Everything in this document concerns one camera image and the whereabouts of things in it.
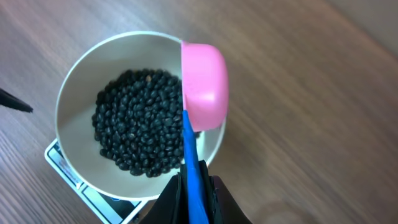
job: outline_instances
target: white bowl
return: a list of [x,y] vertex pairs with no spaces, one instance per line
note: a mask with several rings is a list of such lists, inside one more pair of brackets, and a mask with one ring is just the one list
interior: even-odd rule
[[[156,199],[167,185],[168,174],[147,178],[121,171],[114,161],[100,156],[94,140],[91,115],[97,93],[127,69],[161,68],[181,77],[181,40],[158,32],[128,32],[116,35],[87,51],[69,71],[55,109],[55,129],[62,153],[70,167],[90,187],[122,200]],[[197,140],[199,160],[209,164],[221,144],[225,122],[205,131]]]

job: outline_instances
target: wooden table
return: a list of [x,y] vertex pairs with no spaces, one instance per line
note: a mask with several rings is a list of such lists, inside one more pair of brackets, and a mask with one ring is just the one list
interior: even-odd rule
[[217,46],[230,80],[210,167],[253,223],[398,223],[398,63],[323,0],[0,0],[0,223],[98,223],[44,159],[58,90],[97,42]]

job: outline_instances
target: pile of black beans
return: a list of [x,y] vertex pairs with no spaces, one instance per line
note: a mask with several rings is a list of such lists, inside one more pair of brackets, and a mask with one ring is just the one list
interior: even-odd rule
[[157,177],[183,158],[182,86],[164,70],[128,70],[100,91],[92,117],[100,154],[132,175]]

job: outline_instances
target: pink spoon head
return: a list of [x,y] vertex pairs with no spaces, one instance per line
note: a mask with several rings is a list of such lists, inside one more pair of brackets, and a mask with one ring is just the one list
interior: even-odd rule
[[182,42],[183,108],[194,131],[217,128],[228,110],[228,73],[220,51]]

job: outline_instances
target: digital scale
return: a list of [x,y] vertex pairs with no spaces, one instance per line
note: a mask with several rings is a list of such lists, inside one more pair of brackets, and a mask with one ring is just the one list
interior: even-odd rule
[[86,205],[107,224],[127,224],[139,221],[139,212],[148,201],[131,202],[105,196],[86,185],[69,167],[55,139],[44,152],[45,159],[76,192]]

